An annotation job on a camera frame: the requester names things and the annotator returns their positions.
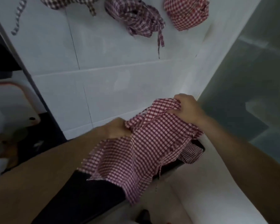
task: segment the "plaid fabric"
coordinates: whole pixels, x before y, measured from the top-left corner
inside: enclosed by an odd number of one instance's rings
[[[175,99],[155,100],[151,107],[126,121],[131,137],[100,142],[78,170],[91,174],[90,180],[106,180],[121,187],[127,200],[136,203],[161,166],[180,154],[182,161],[193,163],[203,152],[190,142],[203,132],[166,112],[180,108]]]
[[[165,22],[159,11],[142,0],[105,0],[105,10],[117,21],[123,23],[130,35],[151,37],[158,32],[158,54],[160,58],[160,44],[164,47],[162,29]]]
[[[90,13],[95,16],[96,11],[93,8],[92,4],[98,0],[41,0],[41,2],[48,6],[51,9],[58,10],[61,8],[65,8],[68,6],[70,3],[79,3],[79,4],[84,4],[89,8]],[[11,31],[12,35],[16,35],[19,31],[19,20],[20,16],[23,13],[25,7],[26,7],[27,0],[20,0],[19,6],[17,7],[16,11],[16,27]]]
[[[174,27],[188,30],[208,18],[208,0],[165,0],[165,11],[172,20]]]

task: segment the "red checkered shirt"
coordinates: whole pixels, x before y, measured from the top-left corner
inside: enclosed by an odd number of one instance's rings
[[[98,0],[41,0],[41,2],[43,4],[45,4],[46,6],[48,6],[51,9],[55,9],[55,10],[64,8],[64,7],[68,6],[70,3],[84,4],[89,8],[89,11],[93,16],[96,15],[96,11],[93,8],[92,4],[96,1],[98,1]],[[20,0],[19,6],[17,7],[17,11],[15,13],[16,27],[11,31],[12,35],[16,35],[19,31],[20,17],[26,7],[26,4],[27,4],[27,0]]]
[[[165,22],[159,11],[142,0],[105,0],[105,10],[117,21],[123,23],[130,35],[151,37],[158,32],[158,53],[160,44],[164,47],[162,29]]]
[[[165,11],[179,31],[188,30],[208,18],[208,0],[165,0]]]
[[[161,166],[177,158],[193,163],[202,155],[203,150],[191,140],[203,132],[167,113],[168,109],[180,108],[175,99],[155,100],[126,121],[131,137],[100,142],[78,170],[91,174],[90,180],[106,180],[121,187],[127,200],[136,203]]]

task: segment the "forearm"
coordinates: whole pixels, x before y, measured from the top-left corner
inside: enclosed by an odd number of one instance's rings
[[[198,121],[237,185],[270,223],[280,223],[280,164],[248,142],[226,132],[215,120]]]
[[[64,186],[83,158],[106,136],[95,128],[0,177],[0,223],[31,223]]]

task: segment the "gray wall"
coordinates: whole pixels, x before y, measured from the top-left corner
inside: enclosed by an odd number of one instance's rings
[[[199,101],[280,162],[280,0],[260,2]]]

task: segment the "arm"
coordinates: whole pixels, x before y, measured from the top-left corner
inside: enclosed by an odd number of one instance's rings
[[[250,143],[225,131],[193,96],[179,94],[181,110],[170,110],[197,125],[212,142],[233,179],[269,223],[280,223],[280,164]]]
[[[117,118],[0,176],[0,223],[31,223],[97,143],[130,135]]]

